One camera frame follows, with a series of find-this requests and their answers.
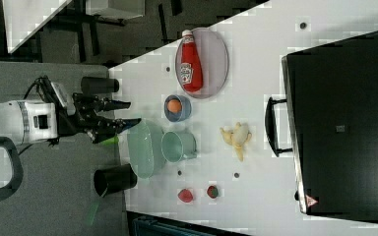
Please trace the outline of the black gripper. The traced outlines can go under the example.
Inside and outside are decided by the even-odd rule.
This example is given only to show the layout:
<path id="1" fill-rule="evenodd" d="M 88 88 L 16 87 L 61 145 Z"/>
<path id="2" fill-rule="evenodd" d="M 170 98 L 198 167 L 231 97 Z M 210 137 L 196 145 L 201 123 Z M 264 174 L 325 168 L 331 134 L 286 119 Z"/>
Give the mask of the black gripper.
<path id="1" fill-rule="evenodd" d="M 99 111 L 128 109 L 130 102 L 100 100 L 97 95 L 74 92 L 68 101 L 57 102 L 58 137 L 71 137 L 83 133 L 93 144 L 101 142 L 101 135 L 116 135 L 138 125 L 142 119 L 102 119 Z"/>

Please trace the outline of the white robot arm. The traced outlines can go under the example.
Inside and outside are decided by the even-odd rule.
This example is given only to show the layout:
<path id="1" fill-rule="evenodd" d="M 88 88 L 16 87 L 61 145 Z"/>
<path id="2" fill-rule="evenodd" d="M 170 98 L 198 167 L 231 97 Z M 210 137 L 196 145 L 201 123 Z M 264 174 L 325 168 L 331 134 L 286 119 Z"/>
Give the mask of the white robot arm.
<path id="1" fill-rule="evenodd" d="M 138 125 L 141 120 L 109 119 L 101 111 L 127 109 L 129 102 L 74 93 L 68 103 L 52 101 L 10 100 L 0 102 L 0 137 L 15 145 L 49 142 L 83 133 L 99 144 Z"/>

